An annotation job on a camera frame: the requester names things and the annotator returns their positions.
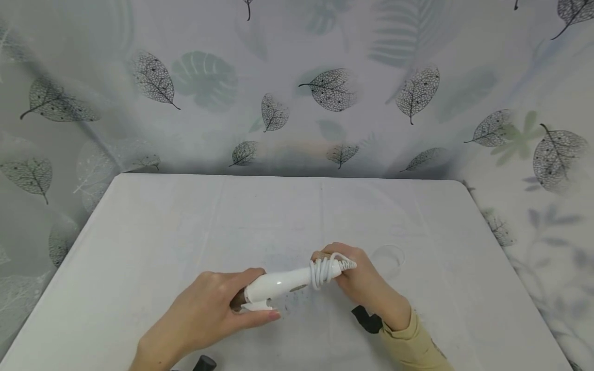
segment fingernail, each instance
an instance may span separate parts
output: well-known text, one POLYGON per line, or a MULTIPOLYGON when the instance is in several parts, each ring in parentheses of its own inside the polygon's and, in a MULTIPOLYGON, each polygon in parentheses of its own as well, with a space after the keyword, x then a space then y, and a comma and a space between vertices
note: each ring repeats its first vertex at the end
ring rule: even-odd
POLYGON ((273 310, 268 313, 268 318, 271 321, 276 321, 277 319, 280 318, 280 312, 278 310, 273 310))

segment right hand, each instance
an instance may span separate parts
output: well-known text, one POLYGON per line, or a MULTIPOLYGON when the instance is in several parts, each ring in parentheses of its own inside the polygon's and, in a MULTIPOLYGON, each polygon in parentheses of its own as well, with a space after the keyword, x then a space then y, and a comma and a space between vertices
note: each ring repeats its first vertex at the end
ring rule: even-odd
MULTIPOLYGON (((321 252, 338 252, 357 263, 356 268, 347 269, 334 279, 353 302, 382 317, 395 331, 408 327, 411 313, 408 300, 380 276, 365 251, 334 242, 324 247, 321 252)), ((314 261, 319 256, 320 252, 316 251, 311 259, 314 261)))

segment wrist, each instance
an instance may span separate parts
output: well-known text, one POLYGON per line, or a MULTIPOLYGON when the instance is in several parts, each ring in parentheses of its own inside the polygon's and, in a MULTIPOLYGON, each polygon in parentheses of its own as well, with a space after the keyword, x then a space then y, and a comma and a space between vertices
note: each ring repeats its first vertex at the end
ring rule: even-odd
POLYGON ((377 301, 370 309, 394 331, 402 331, 410 325, 412 308, 407 298, 400 295, 390 286, 386 285, 378 293, 377 301))
POLYGON ((154 342, 142 337, 130 371, 169 371, 182 356, 171 344, 154 342))

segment left hand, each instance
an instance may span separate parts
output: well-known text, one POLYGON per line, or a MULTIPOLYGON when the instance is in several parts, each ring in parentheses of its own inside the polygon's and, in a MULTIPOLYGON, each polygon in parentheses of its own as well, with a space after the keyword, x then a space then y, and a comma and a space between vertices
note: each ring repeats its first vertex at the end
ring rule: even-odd
POLYGON ((279 319, 276 310, 238 314, 229 307, 237 292, 264 273, 262 268, 242 273, 201 273, 142 337, 130 370, 169 370, 195 350, 239 330, 279 319))

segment wall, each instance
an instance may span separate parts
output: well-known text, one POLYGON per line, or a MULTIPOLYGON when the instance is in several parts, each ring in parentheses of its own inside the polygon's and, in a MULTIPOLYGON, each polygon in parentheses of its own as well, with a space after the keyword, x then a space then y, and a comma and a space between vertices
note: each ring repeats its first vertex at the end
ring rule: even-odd
POLYGON ((587 369, 594 2, 516 4, 0 4, 0 354, 120 172, 414 177, 465 181, 587 369))

